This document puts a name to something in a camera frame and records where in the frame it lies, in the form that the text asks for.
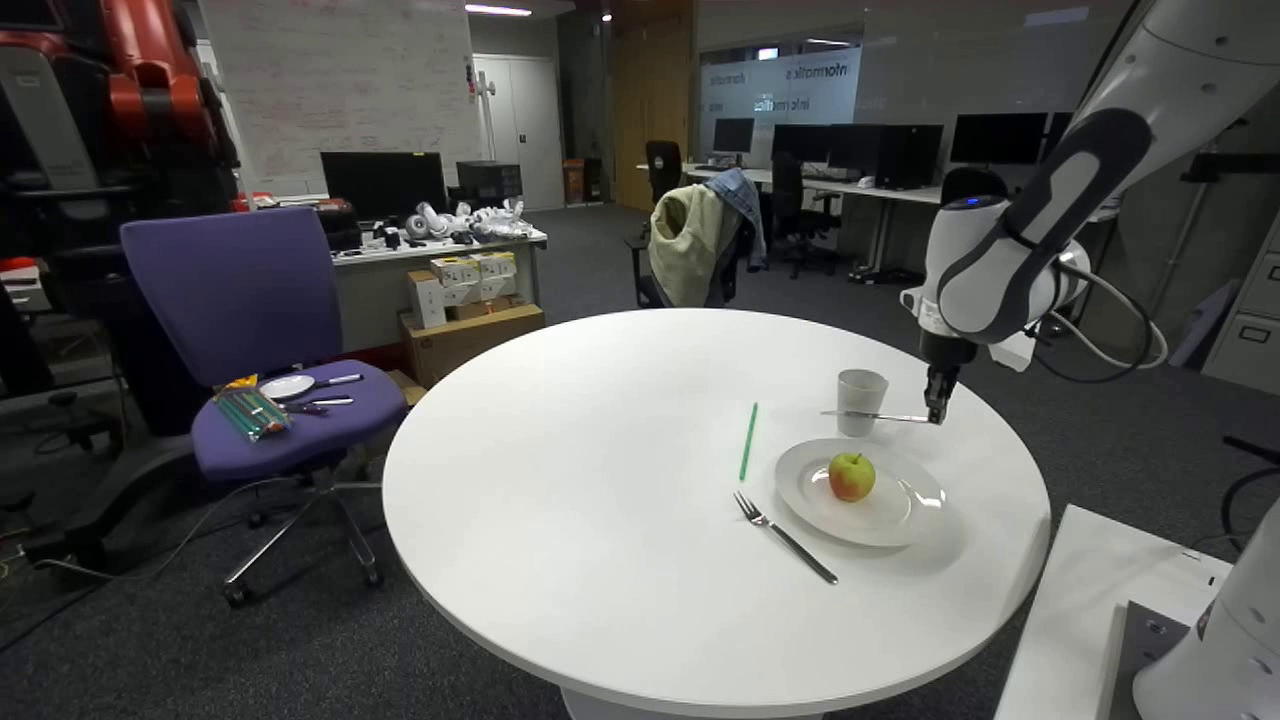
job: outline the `apple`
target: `apple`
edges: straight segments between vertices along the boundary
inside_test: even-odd
[[[840,452],[828,462],[828,478],[840,503],[857,503],[875,487],[875,462],[863,452]]]

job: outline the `chair seat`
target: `chair seat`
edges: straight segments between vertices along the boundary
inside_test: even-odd
[[[317,377],[317,386],[299,398],[351,397],[351,405],[329,409],[322,415],[292,415],[284,434],[267,434],[253,444],[224,421],[216,398],[206,398],[192,425],[192,449],[206,478],[254,478],[254,477],[297,471],[333,452],[347,452],[351,444],[366,438],[375,428],[396,425],[407,409],[393,377],[370,363],[337,358],[304,371]],[[329,377],[347,377],[347,371],[359,371],[364,378],[322,386]]]

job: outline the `ceiling light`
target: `ceiling light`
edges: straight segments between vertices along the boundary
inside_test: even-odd
[[[471,17],[532,17],[532,6],[513,5],[463,5]]]

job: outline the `purple office chair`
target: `purple office chair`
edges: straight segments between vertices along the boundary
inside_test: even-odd
[[[261,444],[246,444],[206,398],[192,421],[205,478],[333,477],[403,415],[403,397],[380,366],[337,358],[344,346],[337,277],[317,213],[135,219],[120,228],[120,242],[139,297],[201,382],[304,371],[317,386],[299,398],[351,398],[322,415],[292,415],[284,434]],[[318,503],[344,515],[364,579],[380,582],[382,567],[339,490],[375,490],[375,484],[317,484],[313,500],[224,579],[233,609],[253,600],[243,574]]]

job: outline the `white round table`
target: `white round table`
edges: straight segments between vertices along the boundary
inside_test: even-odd
[[[955,386],[938,428],[872,428],[947,490],[928,530],[875,550],[807,526],[771,471],[834,434],[840,366],[882,371],[882,410],[924,410],[921,358],[787,317],[614,311],[508,339],[396,433],[393,542],[461,633],[560,685],[572,716],[815,716],[906,691],[1028,595],[1049,494],[1020,434]],[[840,579],[753,526],[736,487]]]

